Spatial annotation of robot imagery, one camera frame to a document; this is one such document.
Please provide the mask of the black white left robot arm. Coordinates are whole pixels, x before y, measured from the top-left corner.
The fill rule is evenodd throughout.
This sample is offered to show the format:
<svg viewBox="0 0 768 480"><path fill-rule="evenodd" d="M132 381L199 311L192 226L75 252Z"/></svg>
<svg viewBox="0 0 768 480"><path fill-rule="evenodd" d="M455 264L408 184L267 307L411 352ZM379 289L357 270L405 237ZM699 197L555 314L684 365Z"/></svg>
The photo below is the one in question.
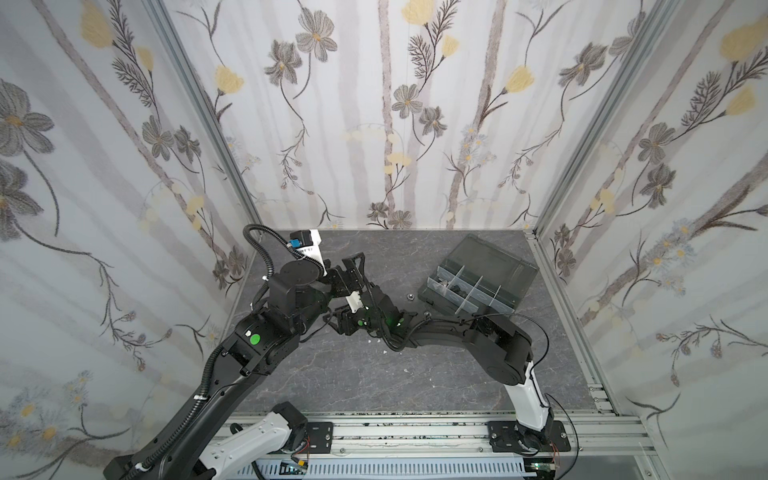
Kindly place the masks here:
<svg viewBox="0 0 768 480"><path fill-rule="evenodd" d="M136 453L113 458L107 479L224 479L250 461L274 451L295 451L306 440L306 417L291 403L274 407L266 418L224 440L215 438L235 409L309 337L329 306L350 299L339 316L357 328L363 298L370 288L365 256L333 267L323 260L316 230L284 238L261 224L244 227L246 241L266 266L266 278L251 312L214 348L204 363L199 386L170 422Z"/></svg>

